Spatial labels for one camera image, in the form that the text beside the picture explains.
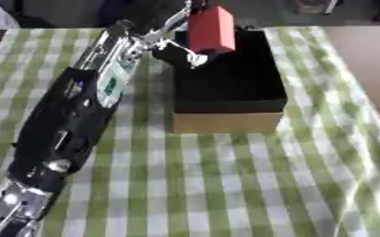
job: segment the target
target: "checkered tablecloth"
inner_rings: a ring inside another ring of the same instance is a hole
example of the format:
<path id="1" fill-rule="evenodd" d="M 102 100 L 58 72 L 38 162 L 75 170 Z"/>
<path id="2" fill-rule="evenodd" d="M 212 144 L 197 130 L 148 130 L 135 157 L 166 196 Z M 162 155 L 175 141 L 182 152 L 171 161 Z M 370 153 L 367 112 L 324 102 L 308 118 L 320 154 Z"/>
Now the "checkered tablecloth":
<path id="1" fill-rule="evenodd" d="M 380 118 L 372 103 L 322 29 L 265 32 L 289 98 L 275 134 L 167 132 L 171 69 L 147 56 L 39 236 L 380 237 Z M 6 33 L 0 178 L 23 120 L 97 33 Z"/>

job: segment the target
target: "floor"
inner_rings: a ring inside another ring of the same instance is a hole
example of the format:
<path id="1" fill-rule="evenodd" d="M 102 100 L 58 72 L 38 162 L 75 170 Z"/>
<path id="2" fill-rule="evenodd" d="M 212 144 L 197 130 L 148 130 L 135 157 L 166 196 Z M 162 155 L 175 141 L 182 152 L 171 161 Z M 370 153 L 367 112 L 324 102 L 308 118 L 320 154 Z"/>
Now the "floor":
<path id="1" fill-rule="evenodd" d="M 15 0 L 0 0 L 10 9 Z M 24 0 L 26 14 L 43 17 L 57 27 L 92 27 L 104 0 Z M 282 25 L 377 25 L 371 22 L 374 0 L 344 0 L 331 15 L 295 13 L 297 0 L 210 0 L 230 10 L 240 23 L 262 27 Z"/>
<path id="2" fill-rule="evenodd" d="M 241 22 L 267 27 L 285 25 L 380 25 L 372 22 L 374 0 L 344 0 L 330 15 L 295 13 L 295 0 L 211 0 L 230 10 Z"/>

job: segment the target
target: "open box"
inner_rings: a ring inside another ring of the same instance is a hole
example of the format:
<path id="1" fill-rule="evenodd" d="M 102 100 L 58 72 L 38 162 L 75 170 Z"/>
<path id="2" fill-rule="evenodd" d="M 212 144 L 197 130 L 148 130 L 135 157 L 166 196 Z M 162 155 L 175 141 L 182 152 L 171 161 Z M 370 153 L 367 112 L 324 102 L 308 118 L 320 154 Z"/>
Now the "open box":
<path id="1" fill-rule="evenodd" d="M 186 44 L 187 33 L 177 41 Z M 263 31 L 236 31 L 236 52 L 199 69 L 174 70 L 175 133 L 269 133 L 287 95 Z"/>

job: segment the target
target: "black cable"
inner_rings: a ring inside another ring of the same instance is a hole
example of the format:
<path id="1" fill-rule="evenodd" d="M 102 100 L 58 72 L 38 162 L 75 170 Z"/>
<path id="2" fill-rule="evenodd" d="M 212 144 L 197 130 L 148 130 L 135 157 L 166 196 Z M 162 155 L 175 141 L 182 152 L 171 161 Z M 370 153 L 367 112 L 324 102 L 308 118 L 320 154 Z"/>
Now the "black cable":
<path id="1" fill-rule="evenodd" d="M 14 12 L 24 15 L 24 0 L 14 0 Z"/>

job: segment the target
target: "green checkered tablecloth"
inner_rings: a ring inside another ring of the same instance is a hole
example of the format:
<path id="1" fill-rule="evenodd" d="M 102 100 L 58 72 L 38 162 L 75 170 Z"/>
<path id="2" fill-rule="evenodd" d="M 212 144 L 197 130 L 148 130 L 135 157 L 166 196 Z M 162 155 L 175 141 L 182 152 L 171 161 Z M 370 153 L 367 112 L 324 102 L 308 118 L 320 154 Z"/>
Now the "green checkered tablecloth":
<path id="1" fill-rule="evenodd" d="M 289 97 L 275 134 L 166 132 L 171 69 L 147 56 L 40 236 L 380 237 L 380 117 L 322 29 L 265 32 Z M 6 33 L 0 178 L 23 120 L 97 33 Z"/>

